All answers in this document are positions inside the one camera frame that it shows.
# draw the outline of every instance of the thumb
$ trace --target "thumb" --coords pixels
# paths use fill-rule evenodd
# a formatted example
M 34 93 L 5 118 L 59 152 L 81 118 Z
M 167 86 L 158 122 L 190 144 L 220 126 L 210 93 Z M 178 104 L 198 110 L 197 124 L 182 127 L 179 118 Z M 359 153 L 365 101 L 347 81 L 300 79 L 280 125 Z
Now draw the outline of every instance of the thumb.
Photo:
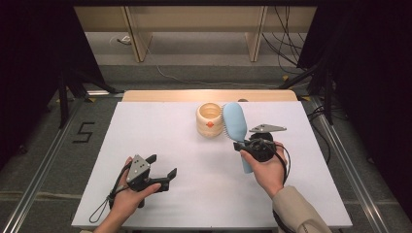
M 249 165 L 251 165 L 251 167 L 258 163 L 254 159 L 254 157 L 245 150 L 240 150 L 240 155 L 242 155 L 242 157 L 249 163 Z
M 160 183 L 154 183 L 154 184 L 146 187 L 145 189 L 143 189 L 139 193 L 143 196 L 143 198 L 146 198 L 146 197 L 154 194 L 160 187 L 161 187 Z

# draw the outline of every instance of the white tabletop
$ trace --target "white tabletop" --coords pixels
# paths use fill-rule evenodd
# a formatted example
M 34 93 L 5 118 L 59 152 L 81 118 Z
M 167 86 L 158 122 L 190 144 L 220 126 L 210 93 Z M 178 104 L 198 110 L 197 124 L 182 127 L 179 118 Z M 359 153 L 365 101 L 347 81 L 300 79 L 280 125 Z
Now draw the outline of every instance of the white tabletop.
M 244 174 L 239 152 L 224 134 L 207 139 L 196 131 L 197 102 L 118 103 L 76 212 L 73 226 L 88 221 L 113 187 L 128 156 L 157 154 L 151 178 L 178 168 L 170 190 L 147 198 L 123 225 L 134 229 L 260 229 L 276 227 L 271 200 L 253 174 Z M 329 227 L 352 225 L 300 102 L 239 103 L 248 128 L 286 126 L 272 133 L 292 159 L 286 185 L 295 186 Z

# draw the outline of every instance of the beige sleeve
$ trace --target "beige sleeve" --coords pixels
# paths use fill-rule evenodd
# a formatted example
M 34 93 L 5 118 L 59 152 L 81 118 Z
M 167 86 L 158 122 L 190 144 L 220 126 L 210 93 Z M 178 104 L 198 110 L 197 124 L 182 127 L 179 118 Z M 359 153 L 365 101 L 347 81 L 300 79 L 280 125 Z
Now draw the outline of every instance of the beige sleeve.
M 273 210 L 290 230 L 298 233 L 331 232 L 315 208 L 295 187 L 284 187 L 272 201 Z

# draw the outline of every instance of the blue brush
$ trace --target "blue brush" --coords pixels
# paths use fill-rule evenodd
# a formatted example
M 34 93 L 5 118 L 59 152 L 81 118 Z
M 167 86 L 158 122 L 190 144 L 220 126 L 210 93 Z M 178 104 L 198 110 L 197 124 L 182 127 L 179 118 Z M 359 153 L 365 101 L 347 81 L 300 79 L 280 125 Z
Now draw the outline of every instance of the blue brush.
M 248 127 L 246 125 L 245 116 L 243 115 L 242 107 L 236 103 L 228 103 L 222 107 L 222 119 L 224 125 L 224 133 L 231 140 L 244 145 Z M 248 162 L 242 157 L 243 171 L 252 173 L 252 168 Z

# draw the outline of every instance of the beige container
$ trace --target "beige container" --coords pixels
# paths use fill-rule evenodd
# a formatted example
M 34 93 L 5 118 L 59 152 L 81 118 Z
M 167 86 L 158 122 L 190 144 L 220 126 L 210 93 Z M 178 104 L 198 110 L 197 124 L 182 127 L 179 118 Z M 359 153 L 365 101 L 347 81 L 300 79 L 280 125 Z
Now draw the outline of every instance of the beige container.
M 207 138 L 214 138 L 223 131 L 221 106 L 215 103 L 206 103 L 196 111 L 197 132 Z

